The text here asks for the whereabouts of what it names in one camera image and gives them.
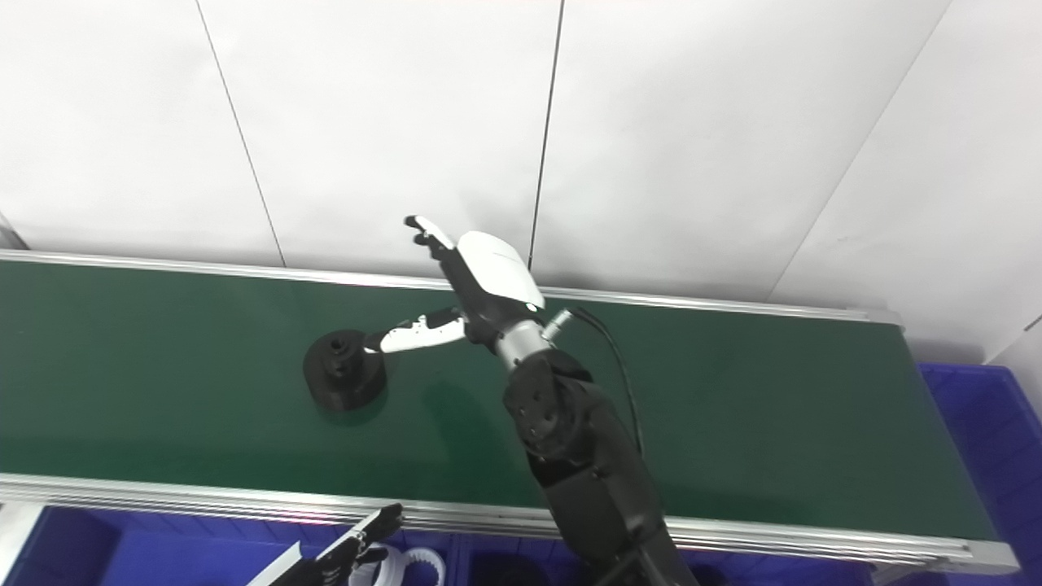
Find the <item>robotic arm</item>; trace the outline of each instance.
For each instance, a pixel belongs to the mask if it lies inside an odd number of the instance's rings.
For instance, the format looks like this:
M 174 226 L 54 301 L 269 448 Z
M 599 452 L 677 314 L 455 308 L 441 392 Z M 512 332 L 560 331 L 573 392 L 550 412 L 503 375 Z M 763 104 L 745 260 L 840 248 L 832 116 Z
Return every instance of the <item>robotic arm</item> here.
M 439 262 L 458 309 L 368 336 L 343 331 L 320 338 L 304 361 L 316 400 L 356 409 L 375 398 L 386 382 L 382 353 L 462 338 L 483 345 L 508 372 L 503 405 L 561 535 L 598 572 L 598 584 L 697 586 L 611 401 L 589 371 L 551 343 L 537 315 L 545 307 L 543 295 L 517 251 L 477 231 L 453 243 L 420 216 L 405 224 Z

